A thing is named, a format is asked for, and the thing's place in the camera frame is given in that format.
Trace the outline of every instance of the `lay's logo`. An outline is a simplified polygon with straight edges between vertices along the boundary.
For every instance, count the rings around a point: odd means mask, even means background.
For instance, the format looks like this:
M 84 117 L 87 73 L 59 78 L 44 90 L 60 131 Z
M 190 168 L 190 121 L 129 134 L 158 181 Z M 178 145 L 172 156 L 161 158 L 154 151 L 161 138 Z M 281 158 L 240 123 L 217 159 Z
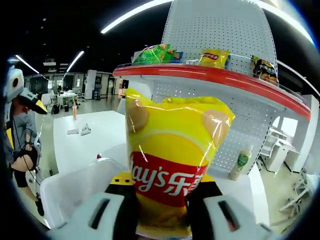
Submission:
M 207 58 L 210 58 L 212 60 L 218 60 L 219 56 L 218 55 L 214 55 L 212 53 L 204 53 L 202 55 L 203 57 L 207 57 Z
M 138 151 L 130 157 L 135 191 L 173 207 L 185 206 L 185 197 L 199 185 L 207 167 L 180 164 Z

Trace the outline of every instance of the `person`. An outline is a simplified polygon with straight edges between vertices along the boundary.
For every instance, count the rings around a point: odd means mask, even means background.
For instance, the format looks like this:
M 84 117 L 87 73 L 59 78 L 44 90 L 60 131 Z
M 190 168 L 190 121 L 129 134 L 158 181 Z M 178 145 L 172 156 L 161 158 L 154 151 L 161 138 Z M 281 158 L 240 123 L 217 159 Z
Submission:
M 60 93 L 61 93 L 61 91 L 62 91 L 61 85 L 58 86 L 57 91 L 58 91 L 58 95 L 60 96 Z
M 36 168 L 38 153 L 34 148 L 34 140 L 37 136 L 34 118 L 29 109 L 21 103 L 19 98 L 12 101 L 13 110 L 13 138 L 14 150 L 8 136 L 4 136 L 5 159 L 13 170 L 17 186 L 22 192 L 35 202 L 40 216 L 44 216 L 41 199 L 35 196 L 26 180 L 26 172 Z

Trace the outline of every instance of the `white rack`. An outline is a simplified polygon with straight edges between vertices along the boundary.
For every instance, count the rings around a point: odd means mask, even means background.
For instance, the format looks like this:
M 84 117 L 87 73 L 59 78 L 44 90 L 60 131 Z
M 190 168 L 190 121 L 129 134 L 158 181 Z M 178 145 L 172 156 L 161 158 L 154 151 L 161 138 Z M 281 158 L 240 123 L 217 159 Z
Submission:
M 129 80 L 129 87 L 156 102 L 171 96 L 214 96 L 226 103 L 236 118 L 214 158 L 213 167 L 230 171 L 240 150 L 252 145 L 252 157 L 242 170 L 248 174 L 258 159 L 269 126 L 279 115 L 302 119 L 309 131 L 309 120 L 314 116 L 303 98 L 247 76 L 252 72 L 252 55 L 277 68 L 272 33 L 263 10 L 255 1 L 174 0 L 161 43 L 182 51 L 182 62 L 188 64 L 194 64 L 192 61 L 199 59 L 205 48 L 232 53 L 227 70 L 200 65 L 151 64 L 120 66 L 113 73 Z M 301 137 L 301 148 L 305 147 L 309 135 Z

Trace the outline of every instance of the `black ceiling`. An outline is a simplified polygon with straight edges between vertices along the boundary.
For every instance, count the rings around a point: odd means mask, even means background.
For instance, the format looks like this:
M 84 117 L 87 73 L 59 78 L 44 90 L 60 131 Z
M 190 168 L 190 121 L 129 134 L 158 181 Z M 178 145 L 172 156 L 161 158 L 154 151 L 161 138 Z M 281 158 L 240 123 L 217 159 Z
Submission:
M 71 72 L 83 73 L 88 69 L 112 72 L 117 65 L 130 63 L 135 51 L 161 42 L 170 3 L 141 12 L 107 34 L 101 34 L 107 24 L 149 1 L 89 2 L 79 5 L 54 2 L 37 6 L 20 5 L 21 11 L 16 14 L 14 23 L 11 21 L 16 35 L 11 41 L 11 54 L 20 55 L 40 73 L 46 73 L 48 67 L 43 65 L 45 59 L 54 58 L 57 64 L 71 63 L 84 50 L 84 55 Z M 319 5 L 311 0 L 296 0 L 294 3 L 319 39 L 320 29 L 316 26 Z M 265 11 L 265 14 L 273 34 L 277 58 L 320 89 L 320 57 L 316 48 L 285 21 L 273 13 Z M 25 75 L 34 74 L 21 63 L 18 67 L 24 70 Z

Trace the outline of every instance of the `snack bag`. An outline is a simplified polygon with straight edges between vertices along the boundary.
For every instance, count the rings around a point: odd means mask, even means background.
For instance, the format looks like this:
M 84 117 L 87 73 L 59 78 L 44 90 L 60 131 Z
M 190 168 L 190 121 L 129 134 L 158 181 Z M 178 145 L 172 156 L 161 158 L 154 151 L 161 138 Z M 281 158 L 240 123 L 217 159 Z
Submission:
M 183 55 L 184 55 L 183 51 L 176 51 L 175 54 L 173 55 L 171 63 L 172 64 L 180 64 Z
M 229 63 L 230 52 L 221 49 L 205 49 L 199 60 L 202 66 L 224 69 L 225 64 Z
M 176 50 L 170 49 L 170 44 L 149 46 L 142 50 L 134 63 L 139 64 L 160 64 L 169 63 L 174 57 Z
M 126 91 L 127 150 L 144 236 L 190 235 L 185 201 L 207 172 L 235 117 L 211 96 L 155 103 Z
M 279 81 L 277 78 L 277 72 L 274 65 L 265 61 L 257 56 L 252 55 L 253 62 L 253 76 L 256 78 L 260 78 L 266 82 L 269 82 L 273 85 L 278 86 Z

